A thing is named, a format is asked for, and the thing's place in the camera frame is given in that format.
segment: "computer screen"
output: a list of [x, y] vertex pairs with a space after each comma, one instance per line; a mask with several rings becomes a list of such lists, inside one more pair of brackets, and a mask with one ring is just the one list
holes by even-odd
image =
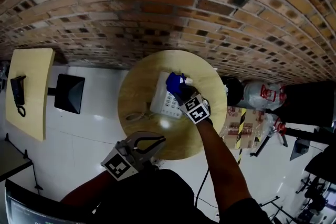
[[86, 224], [90, 219], [77, 208], [32, 193], [8, 179], [5, 192], [9, 224]]

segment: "white tile floor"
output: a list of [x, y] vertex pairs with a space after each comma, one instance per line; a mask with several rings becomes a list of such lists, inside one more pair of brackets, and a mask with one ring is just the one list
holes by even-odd
[[[8, 132], [10, 140], [20, 150], [28, 150], [35, 164], [38, 183], [44, 189], [41, 193], [54, 200], [62, 199], [68, 192], [102, 172], [100, 162], [114, 144], [124, 138], [117, 114], [117, 98], [127, 71], [53, 67], [50, 87], [56, 86], [60, 73], [85, 77], [81, 113], [77, 115], [56, 109], [54, 97], [48, 97], [44, 142], [36, 141], [6, 122], [5, 93], [0, 94], [1, 135]], [[313, 130], [311, 126], [300, 128]], [[294, 214], [298, 209], [297, 201], [303, 201], [302, 195], [295, 195], [304, 176], [303, 169], [319, 151], [311, 148], [308, 154], [289, 162], [295, 139], [288, 137], [287, 140], [289, 147], [285, 148], [276, 136], [272, 137], [258, 158], [250, 157], [250, 150], [244, 150], [241, 169], [252, 196], [258, 202], [266, 202], [279, 195], [281, 199], [278, 204]], [[232, 153], [237, 157], [237, 150]], [[166, 161], [163, 168], [177, 172], [197, 194], [207, 164], [204, 152], [200, 152], [188, 159]], [[210, 176], [200, 198], [216, 206]], [[216, 208], [201, 200], [198, 204], [207, 216], [216, 220]], [[271, 213], [275, 209], [269, 205], [264, 210]]]

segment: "brick wall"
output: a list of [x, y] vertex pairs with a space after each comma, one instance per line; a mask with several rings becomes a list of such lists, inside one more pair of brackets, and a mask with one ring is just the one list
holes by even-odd
[[167, 49], [220, 74], [336, 78], [336, 0], [0, 0], [0, 59], [51, 47], [78, 66], [130, 68]]

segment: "rectangular wooden table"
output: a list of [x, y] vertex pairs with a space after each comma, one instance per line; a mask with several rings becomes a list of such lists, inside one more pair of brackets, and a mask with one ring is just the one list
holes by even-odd
[[[14, 50], [6, 90], [6, 119], [25, 133], [43, 141], [46, 138], [46, 104], [53, 49]], [[26, 116], [17, 112], [10, 79], [26, 76], [24, 96]]]

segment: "black cable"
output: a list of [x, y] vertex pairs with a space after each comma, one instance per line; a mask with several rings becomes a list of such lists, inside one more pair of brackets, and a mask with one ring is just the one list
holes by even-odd
[[205, 182], [206, 178], [208, 177], [208, 173], [209, 173], [209, 168], [208, 168], [208, 170], [206, 171], [206, 174], [205, 174], [205, 177], [204, 177], [204, 179], [203, 179], [203, 182], [202, 182], [202, 184], [201, 184], [201, 186], [200, 186], [200, 189], [198, 190], [198, 193], [197, 193], [197, 196], [196, 196], [196, 200], [195, 200], [195, 207], [197, 207], [198, 197], [199, 197], [199, 195], [200, 195], [200, 193], [201, 193], [201, 190], [202, 190], [202, 187], [203, 187], [203, 185], [204, 185], [204, 182]]
[[198, 198], [199, 200], [201, 200], [201, 201], [203, 201], [203, 202], [205, 202], [206, 204], [208, 204], [208, 205], [210, 205], [210, 206], [212, 206], [212, 207], [214, 207], [214, 208], [217, 208], [218, 209], [218, 207], [217, 206], [214, 206], [214, 205], [211, 205], [211, 204], [209, 204], [207, 201], [205, 201], [205, 200], [203, 200], [203, 199], [201, 199], [201, 198]]
[[322, 149], [320, 149], [320, 148], [318, 148], [318, 147], [315, 147], [315, 146], [311, 146], [311, 147], [313, 147], [313, 148], [317, 148], [318, 150], [324, 152]]

